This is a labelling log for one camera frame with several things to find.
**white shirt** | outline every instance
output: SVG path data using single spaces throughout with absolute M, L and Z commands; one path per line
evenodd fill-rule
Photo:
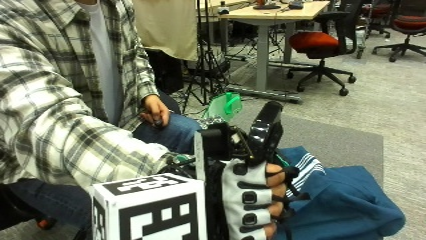
M 103 13 L 99 0 L 94 5 L 78 3 L 81 8 L 90 14 L 90 38 L 97 69 L 99 75 L 101 89 L 103 94 L 103 105 L 109 123 L 118 125 L 122 111 L 122 86 L 118 81 L 118 69 L 114 62 Z

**jeans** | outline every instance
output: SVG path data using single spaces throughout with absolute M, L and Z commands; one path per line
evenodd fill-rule
M 192 153 L 192 134 L 198 123 L 178 114 L 170 115 L 169 125 L 155 129 L 146 123 L 133 137 L 147 143 L 159 143 L 177 153 Z M 79 229 L 90 229 L 91 199 L 78 186 L 53 185 L 37 179 L 25 179 L 7 185 L 15 196 L 43 215 Z

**hand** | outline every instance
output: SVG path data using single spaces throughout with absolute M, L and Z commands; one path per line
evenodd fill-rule
M 162 127 L 169 124 L 170 111 L 161 102 L 157 95 L 147 95 L 143 100 L 145 112 L 139 114 L 141 118 L 145 119 L 153 126 L 154 121 L 162 121 Z
M 282 202 L 286 193 L 283 182 L 284 173 L 278 165 L 263 162 L 255 167 L 247 167 L 239 159 L 226 164 L 222 201 L 230 239 L 272 238 L 275 219 L 286 211 Z

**chair wheel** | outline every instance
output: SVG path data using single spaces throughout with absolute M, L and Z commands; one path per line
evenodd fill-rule
M 348 83 L 354 83 L 355 81 L 356 81 L 355 76 L 350 76 L 350 77 L 347 78 L 347 82 L 348 82 Z
M 338 91 L 338 94 L 344 97 L 344 96 L 348 94 L 348 90 L 347 90 L 346 88 L 342 88 L 342 89 Z
M 287 79 L 291 79 L 294 77 L 294 73 L 292 72 L 287 72 Z
M 50 217 L 35 218 L 35 222 L 39 229 L 49 230 L 55 224 L 55 219 Z
M 360 59 L 360 57 L 362 57 L 362 52 L 363 52 L 363 50 L 358 50 L 358 53 L 356 53 L 356 59 Z
M 304 91 L 304 87 L 296 86 L 296 91 L 298 91 L 298 92 L 303 92 L 303 91 Z

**table leg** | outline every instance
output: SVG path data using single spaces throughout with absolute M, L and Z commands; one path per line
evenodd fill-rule
M 284 46 L 283 46 L 283 56 L 282 61 L 283 63 L 291 63 L 291 46 L 290 46 L 290 37 L 295 32 L 295 22 L 288 22 L 284 24 Z
M 255 90 L 266 90 L 267 78 L 267 64 L 268 64 L 268 26 L 258 26 L 258 39 L 256 39 L 256 77 L 255 77 Z
M 267 65 L 268 65 L 268 26 L 258 26 L 258 40 L 256 40 L 256 76 L 255 76 L 255 87 L 247 89 L 242 86 L 228 84 L 226 89 L 228 91 L 238 92 L 240 94 L 254 95 L 263 98 L 271 98 L 291 103 L 300 103 L 300 98 L 295 94 L 288 94 L 282 91 L 266 90 L 267 83 Z

